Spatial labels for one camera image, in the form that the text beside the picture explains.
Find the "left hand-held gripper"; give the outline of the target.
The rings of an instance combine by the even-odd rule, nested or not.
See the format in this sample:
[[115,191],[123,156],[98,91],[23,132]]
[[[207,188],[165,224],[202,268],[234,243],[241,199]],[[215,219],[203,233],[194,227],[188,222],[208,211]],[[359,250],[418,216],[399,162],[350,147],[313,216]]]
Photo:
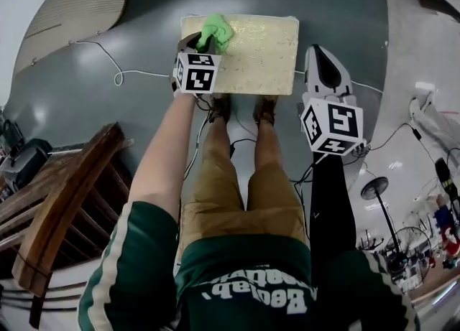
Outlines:
[[195,97],[212,94],[215,88],[222,56],[217,54],[213,36],[205,41],[201,32],[183,38],[178,43],[170,84],[175,95],[193,94]]

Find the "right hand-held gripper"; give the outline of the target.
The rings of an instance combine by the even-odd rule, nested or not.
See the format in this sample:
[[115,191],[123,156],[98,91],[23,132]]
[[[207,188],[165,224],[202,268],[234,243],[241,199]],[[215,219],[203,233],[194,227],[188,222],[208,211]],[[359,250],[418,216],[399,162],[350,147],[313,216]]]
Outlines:
[[305,52],[305,85],[302,95],[303,111],[300,114],[302,132],[313,152],[345,156],[363,145],[364,112],[357,106],[351,80],[342,75],[338,85],[328,84],[309,71],[335,67],[347,72],[344,64],[325,47],[312,44]]

